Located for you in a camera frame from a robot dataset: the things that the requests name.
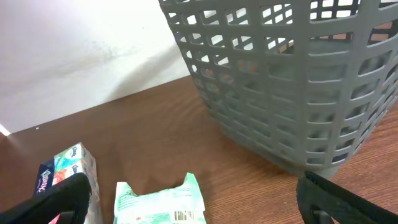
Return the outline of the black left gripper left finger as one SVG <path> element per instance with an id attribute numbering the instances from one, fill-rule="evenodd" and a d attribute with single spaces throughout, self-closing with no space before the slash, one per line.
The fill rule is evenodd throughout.
<path id="1" fill-rule="evenodd" d="M 84 224 L 91 186 L 83 173 L 74 174 L 49 189 L 1 213 L 1 223 Z"/>

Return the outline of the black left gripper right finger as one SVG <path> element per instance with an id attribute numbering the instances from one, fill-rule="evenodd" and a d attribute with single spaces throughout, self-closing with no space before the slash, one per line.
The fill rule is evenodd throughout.
<path id="1" fill-rule="evenodd" d="M 397 214 L 306 171 L 297 182 L 297 205 L 305 224 L 390 224 Z"/>

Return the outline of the Kleenex tissue multipack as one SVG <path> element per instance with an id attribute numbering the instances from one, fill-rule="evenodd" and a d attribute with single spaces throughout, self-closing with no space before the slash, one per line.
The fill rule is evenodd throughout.
<path id="1" fill-rule="evenodd" d="M 80 142 L 39 165 L 34 194 L 41 193 L 76 173 L 84 173 L 91 186 L 88 213 L 84 224 L 102 223 L 96 161 Z"/>

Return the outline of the grey plastic basket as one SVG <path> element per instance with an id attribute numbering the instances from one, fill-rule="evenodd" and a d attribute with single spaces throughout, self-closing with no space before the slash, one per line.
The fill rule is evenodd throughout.
<path id="1" fill-rule="evenodd" d="M 335 175 L 397 102 L 396 1 L 159 6 L 210 116 L 293 175 Z"/>

